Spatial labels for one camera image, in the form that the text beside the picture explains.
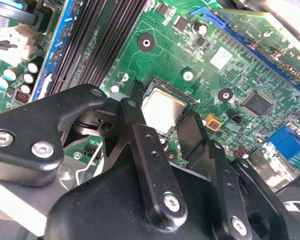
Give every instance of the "mounting hole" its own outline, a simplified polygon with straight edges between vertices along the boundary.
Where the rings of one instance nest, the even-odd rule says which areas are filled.
[[[100,90],[98,90],[98,89],[95,89],[95,88],[91,89],[91,93],[93,95],[97,96],[97,97],[101,97],[102,96],[102,92]]]
[[[150,134],[147,134],[145,137],[146,137],[146,139],[148,139],[148,140],[150,140],[150,141],[154,138],[154,137],[153,137],[152,135],[150,135]]]
[[[235,190],[235,187],[231,183],[226,184],[231,190]]]
[[[160,156],[160,154],[157,153],[156,151],[152,151],[152,152],[151,152],[151,155],[152,155],[152,157],[154,157],[154,158],[158,158],[158,157]]]
[[[145,46],[146,48],[150,47],[150,41],[148,39],[143,40],[143,46]]]
[[[110,122],[105,122],[104,124],[102,124],[101,129],[104,132],[108,132],[113,128],[113,125]]]

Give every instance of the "cable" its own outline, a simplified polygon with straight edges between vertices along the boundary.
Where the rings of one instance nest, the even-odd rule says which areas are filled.
[[[16,48],[17,46],[12,44],[12,45],[7,45],[7,44],[0,44],[0,50],[7,50],[11,48]]]
[[[88,170],[88,168],[91,166],[92,162],[95,160],[98,152],[100,151],[101,147],[102,147],[102,142],[99,144],[99,146],[97,147],[97,149],[95,150],[95,152],[93,153],[92,157],[90,158],[90,161],[88,162],[88,164],[85,166],[85,168],[83,169],[79,169],[77,171],[75,171],[75,180],[76,180],[76,184],[79,186],[80,185],[80,180],[79,180],[79,173],[80,172],[85,172]]]

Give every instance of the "white connector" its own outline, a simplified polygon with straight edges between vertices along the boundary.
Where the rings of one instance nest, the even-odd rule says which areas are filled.
[[[16,45],[16,47],[8,50],[0,49],[0,60],[12,66],[17,66],[24,60],[29,59],[38,50],[37,43],[40,34],[40,32],[33,31],[25,24],[1,28],[0,35],[2,39],[8,40],[10,44]]]

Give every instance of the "pcie slot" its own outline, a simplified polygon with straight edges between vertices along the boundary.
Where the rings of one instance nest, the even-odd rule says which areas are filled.
[[[280,78],[285,80],[290,86],[294,87],[296,90],[300,92],[300,84],[294,82],[294,78],[290,75],[283,72],[280,68],[278,68],[275,64],[273,64],[270,60],[268,60],[264,55],[262,55],[259,51],[254,50],[249,47],[248,42],[239,36],[235,31],[233,31],[230,27],[227,26],[225,22],[219,19],[217,16],[214,15],[213,11],[209,11],[207,8],[202,7],[197,10],[194,10],[190,13],[190,15],[194,16],[197,14],[203,14],[202,17],[214,25],[216,25],[219,29],[223,32],[228,34],[234,41],[240,44],[242,47],[245,48],[247,52],[252,54],[256,59],[258,59],[261,63],[263,63],[266,67],[271,69],[275,74],[277,74]]]

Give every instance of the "black ram slot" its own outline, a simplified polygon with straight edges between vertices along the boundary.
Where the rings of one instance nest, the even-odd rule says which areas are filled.
[[[100,86],[104,79],[100,77],[101,74],[103,76],[108,74],[133,26],[139,19],[146,2],[146,0],[135,0],[122,4],[123,6],[120,9],[121,18],[112,23],[106,40],[101,47],[96,45],[88,60],[86,69],[80,76],[79,84],[89,83]]]

